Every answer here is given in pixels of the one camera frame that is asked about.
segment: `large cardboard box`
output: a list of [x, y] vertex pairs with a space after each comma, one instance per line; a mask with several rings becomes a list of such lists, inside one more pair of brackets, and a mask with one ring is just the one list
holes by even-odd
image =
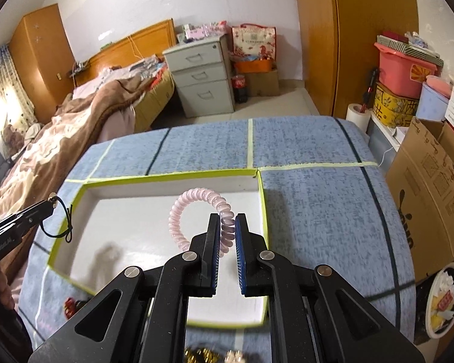
[[271, 72], [253, 72], [243, 74], [247, 81], [247, 93], [249, 96], [278, 96], [279, 76], [277, 70]]
[[[447, 128], [413, 118], [386, 175], [412, 254], [415, 281], [454, 260], [454, 154]], [[448, 146], [448, 151], [439, 142]]]

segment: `drawer handle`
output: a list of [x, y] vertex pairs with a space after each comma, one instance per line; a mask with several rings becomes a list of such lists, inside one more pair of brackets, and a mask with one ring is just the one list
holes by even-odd
[[192, 60], [202, 60], [202, 56], [200, 55], [200, 53], [197, 53], [197, 54], [194, 54], [193, 56], [190, 56], [190, 57], [185, 57], [186, 60], [192, 62]]
[[207, 79], [209, 76], [207, 75], [207, 72], [201, 72], [200, 74], [193, 74], [192, 75], [192, 78], [194, 78], [195, 80], [203, 80], [203, 79]]
[[206, 93], [197, 93], [197, 95], [203, 100], [211, 100], [213, 98], [211, 91], [207, 91]]

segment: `orange basket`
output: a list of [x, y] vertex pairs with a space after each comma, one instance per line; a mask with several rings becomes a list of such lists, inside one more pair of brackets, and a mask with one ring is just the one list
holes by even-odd
[[238, 74], [250, 74], [252, 72], [272, 71], [272, 60], [267, 59], [254, 61], [238, 61], [234, 65]]

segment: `human hand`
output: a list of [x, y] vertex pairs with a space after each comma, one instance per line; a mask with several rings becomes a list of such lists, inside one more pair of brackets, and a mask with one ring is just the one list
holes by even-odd
[[0, 271], [0, 302], [7, 310], [15, 308], [15, 302], [12, 299], [12, 289], [8, 285], [7, 276]]

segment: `headboard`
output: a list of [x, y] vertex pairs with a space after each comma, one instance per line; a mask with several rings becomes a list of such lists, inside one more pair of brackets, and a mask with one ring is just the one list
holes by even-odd
[[93, 55], [89, 60], [89, 69], [76, 75], [76, 84], [81, 85], [94, 79], [103, 68], [127, 67], [139, 60], [135, 55], [163, 55], [164, 50], [176, 43], [173, 19], [139, 30]]

